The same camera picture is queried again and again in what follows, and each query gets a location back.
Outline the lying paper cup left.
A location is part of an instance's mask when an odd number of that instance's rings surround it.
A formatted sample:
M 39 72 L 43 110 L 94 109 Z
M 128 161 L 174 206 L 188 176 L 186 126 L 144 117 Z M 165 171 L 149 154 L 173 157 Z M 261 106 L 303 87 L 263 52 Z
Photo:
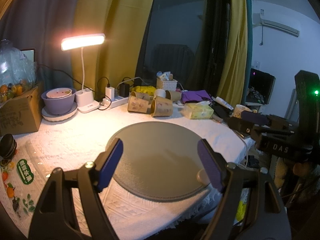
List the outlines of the lying paper cup left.
M 149 102 L 147 100 L 130 96 L 127 106 L 128 112 L 147 113 Z

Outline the lying paper cup middle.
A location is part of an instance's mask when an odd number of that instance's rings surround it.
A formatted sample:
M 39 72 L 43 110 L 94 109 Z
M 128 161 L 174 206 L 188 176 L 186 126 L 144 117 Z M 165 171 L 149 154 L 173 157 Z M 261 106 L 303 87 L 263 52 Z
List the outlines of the lying paper cup middle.
M 168 117 L 173 114 L 173 103 L 171 100 L 157 96 L 153 99 L 150 108 L 152 117 Z

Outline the lying paper cup back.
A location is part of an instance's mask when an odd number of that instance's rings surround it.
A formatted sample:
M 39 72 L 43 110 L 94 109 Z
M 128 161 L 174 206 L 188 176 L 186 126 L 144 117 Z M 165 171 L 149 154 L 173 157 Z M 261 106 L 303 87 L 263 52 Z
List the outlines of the lying paper cup back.
M 137 92 L 137 91 L 132 91 L 131 92 L 131 96 L 134 96 L 136 98 L 142 99 L 142 100 L 146 100 L 149 101 L 150 100 L 150 96 L 148 93 L 142 93 L 142 92 Z

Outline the round grey mat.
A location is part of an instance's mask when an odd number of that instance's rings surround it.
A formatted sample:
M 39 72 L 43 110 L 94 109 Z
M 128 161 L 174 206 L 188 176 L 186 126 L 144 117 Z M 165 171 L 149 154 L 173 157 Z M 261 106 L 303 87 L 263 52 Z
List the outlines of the round grey mat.
M 206 188 L 197 179 L 203 169 L 197 153 L 201 137 L 190 129 L 169 122 L 139 122 L 120 129 L 109 141 L 116 138 L 123 142 L 123 154 L 113 178 L 131 194 L 176 202 Z

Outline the white plate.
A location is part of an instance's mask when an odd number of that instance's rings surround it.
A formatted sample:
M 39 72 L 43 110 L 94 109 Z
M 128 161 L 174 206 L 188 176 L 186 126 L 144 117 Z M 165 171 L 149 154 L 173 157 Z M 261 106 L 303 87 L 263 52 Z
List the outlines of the white plate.
M 71 109 L 65 114 L 53 115 L 47 111 L 47 107 L 43 107 L 41 114 L 42 117 L 50 122 L 59 122 L 65 121 L 71 117 L 73 117 L 78 111 L 78 105 L 76 102 L 73 102 Z

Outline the white desk lamp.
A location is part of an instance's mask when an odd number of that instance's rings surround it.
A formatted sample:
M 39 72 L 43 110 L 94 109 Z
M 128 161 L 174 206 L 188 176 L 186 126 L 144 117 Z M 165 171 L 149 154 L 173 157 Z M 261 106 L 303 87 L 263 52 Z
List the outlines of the white desk lamp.
M 94 99 L 93 91 L 85 88 L 85 62 L 84 62 L 84 48 L 91 46 L 98 46 L 105 41 L 105 34 L 87 34 L 64 38 L 61 41 L 61 50 L 80 49 L 81 69 L 82 69 L 82 83 L 81 89 L 75 94 L 78 111 L 81 113 L 89 113 L 99 108 L 100 103 Z

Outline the white power strip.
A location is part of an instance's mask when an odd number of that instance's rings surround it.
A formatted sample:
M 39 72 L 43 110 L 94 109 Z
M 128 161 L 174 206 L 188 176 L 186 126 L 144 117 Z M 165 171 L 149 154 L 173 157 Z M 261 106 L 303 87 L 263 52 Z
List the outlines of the white power strip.
M 114 100 L 110 100 L 109 97 L 105 96 L 102 100 L 102 102 L 99 105 L 99 110 L 107 110 L 107 109 L 112 109 L 121 105 L 124 105 L 128 103 L 129 98 L 128 97 L 121 97 L 121 96 L 116 96 Z

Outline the purple bowl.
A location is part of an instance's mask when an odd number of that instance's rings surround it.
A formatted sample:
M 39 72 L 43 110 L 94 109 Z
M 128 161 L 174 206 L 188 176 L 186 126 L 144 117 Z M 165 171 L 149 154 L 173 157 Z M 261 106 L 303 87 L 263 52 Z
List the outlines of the purple bowl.
M 52 115 L 63 115 L 69 112 L 75 100 L 74 88 L 56 88 L 41 94 L 44 101 L 44 109 Z

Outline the white basket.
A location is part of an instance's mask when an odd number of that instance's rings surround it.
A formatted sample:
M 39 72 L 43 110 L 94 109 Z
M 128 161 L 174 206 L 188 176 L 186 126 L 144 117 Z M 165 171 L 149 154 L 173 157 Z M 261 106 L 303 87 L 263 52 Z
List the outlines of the white basket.
M 170 90 L 175 91 L 177 88 L 178 81 L 175 79 L 172 80 L 161 80 L 160 78 L 157 78 L 156 80 L 156 88 L 157 89 L 163 89 L 163 90 Z

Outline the white charger plug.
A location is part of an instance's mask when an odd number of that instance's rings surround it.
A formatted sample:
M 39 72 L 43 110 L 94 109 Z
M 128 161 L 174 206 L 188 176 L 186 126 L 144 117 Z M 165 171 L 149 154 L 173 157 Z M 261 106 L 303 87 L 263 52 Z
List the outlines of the white charger plug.
M 105 87 L 105 97 L 110 100 L 114 101 L 115 97 L 115 88 L 114 87 Z

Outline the cardboard box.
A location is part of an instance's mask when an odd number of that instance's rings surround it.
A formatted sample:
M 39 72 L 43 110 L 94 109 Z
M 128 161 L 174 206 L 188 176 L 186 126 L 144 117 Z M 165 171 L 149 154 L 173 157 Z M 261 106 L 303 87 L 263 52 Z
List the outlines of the cardboard box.
M 1 136 L 5 134 L 24 134 L 39 130 L 44 107 L 41 94 L 43 82 L 38 83 L 26 93 L 9 100 L 1 107 Z

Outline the white air conditioner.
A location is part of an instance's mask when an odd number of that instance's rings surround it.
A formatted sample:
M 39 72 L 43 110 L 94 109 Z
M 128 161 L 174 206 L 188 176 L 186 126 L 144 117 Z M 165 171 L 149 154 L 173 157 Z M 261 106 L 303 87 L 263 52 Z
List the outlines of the white air conditioner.
M 300 36 L 301 25 L 298 20 L 278 13 L 253 13 L 253 26 L 258 25 L 276 29 L 295 37 Z

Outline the yellow cloth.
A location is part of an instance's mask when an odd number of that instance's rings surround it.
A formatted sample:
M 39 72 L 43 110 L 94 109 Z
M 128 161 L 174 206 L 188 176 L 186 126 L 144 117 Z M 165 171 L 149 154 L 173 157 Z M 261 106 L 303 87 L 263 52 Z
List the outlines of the yellow cloth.
M 154 96 L 156 88 L 153 86 L 135 86 L 132 88 L 133 92 L 148 94 L 149 96 Z

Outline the plastic bag of fruit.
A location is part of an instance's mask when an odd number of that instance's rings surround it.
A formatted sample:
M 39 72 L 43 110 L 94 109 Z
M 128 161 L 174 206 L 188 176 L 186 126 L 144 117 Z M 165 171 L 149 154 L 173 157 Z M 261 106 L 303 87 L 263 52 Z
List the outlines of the plastic bag of fruit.
M 36 83 L 36 63 L 9 40 L 1 40 L 1 106 L 31 90 Z

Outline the grey blue curtain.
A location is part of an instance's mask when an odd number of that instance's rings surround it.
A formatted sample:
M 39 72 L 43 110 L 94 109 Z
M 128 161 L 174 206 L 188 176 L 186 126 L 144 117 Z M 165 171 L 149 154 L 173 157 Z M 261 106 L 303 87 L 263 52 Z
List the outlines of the grey blue curtain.
M 72 87 L 71 52 L 61 50 L 73 31 L 78 0 L 13 0 L 1 19 L 1 39 L 34 49 L 37 78 L 46 90 Z

